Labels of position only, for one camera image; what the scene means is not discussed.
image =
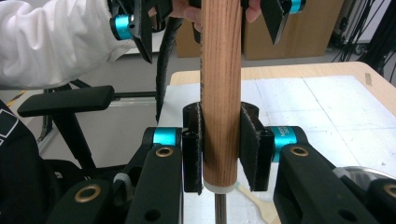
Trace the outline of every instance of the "white sleeve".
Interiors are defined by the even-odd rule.
[[[112,34],[106,0],[52,0],[39,8],[0,1],[0,89],[74,80],[133,46]]]

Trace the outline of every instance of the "teal joint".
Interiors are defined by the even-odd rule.
[[[297,137],[294,130],[288,126],[273,126],[271,127],[271,131],[273,131],[275,135],[275,156],[274,162],[279,162],[279,153],[280,149],[283,146],[288,144],[296,144]]]
[[[177,139],[176,134],[177,128],[156,128],[152,143],[175,146]]]
[[[300,11],[301,0],[291,0],[290,14],[294,14]]]
[[[119,35],[120,39],[133,39],[131,33],[129,32],[129,22],[131,18],[127,15],[120,15],[116,17],[116,30],[117,34]]]

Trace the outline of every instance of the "wooden dowel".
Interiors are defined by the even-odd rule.
[[[203,0],[202,13],[204,181],[224,194],[233,190],[239,151],[242,9],[239,0]]]

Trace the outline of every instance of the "person's arm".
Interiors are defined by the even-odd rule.
[[[0,89],[61,86],[133,46],[111,32],[107,0],[0,2]]]

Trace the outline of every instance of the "chair armrest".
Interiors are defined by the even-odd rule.
[[[112,86],[43,93],[28,98],[18,108],[18,113],[22,117],[35,117],[104,110],[113,95]]]

